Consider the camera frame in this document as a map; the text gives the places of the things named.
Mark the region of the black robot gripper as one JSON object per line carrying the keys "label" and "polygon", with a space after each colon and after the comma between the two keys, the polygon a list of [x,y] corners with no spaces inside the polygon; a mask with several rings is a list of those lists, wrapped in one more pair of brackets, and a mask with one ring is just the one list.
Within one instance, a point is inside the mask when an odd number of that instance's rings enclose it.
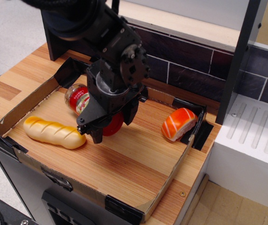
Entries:
{"label": "black robot gripper", "polygon": [[148,65],[146,60],[123,60],[117,66],[98,60],[86,69],[86,74],[90,102],[77,119],[77,130],[99,144],[103,128],[114,115],[122,112],[126,125],[134,120],[144,89],[142,80],[148,77]]}

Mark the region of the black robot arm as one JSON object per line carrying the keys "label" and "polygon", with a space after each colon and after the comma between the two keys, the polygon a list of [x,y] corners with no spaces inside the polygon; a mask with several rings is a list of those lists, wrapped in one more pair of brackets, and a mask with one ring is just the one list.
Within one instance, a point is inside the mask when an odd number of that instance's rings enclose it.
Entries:
{"label": "black robot arm", "polygon": [[78,131],[100,143],[103,129],[115,115],[122,113],[123,122],[130,124],[150,67],[139,35],[118,15],[119,1],[111,6],[104,0],[29,0],[27,4],[41,10],[51,34],[80,40],[99,55],[86,70],[90,101],[78,116]]}

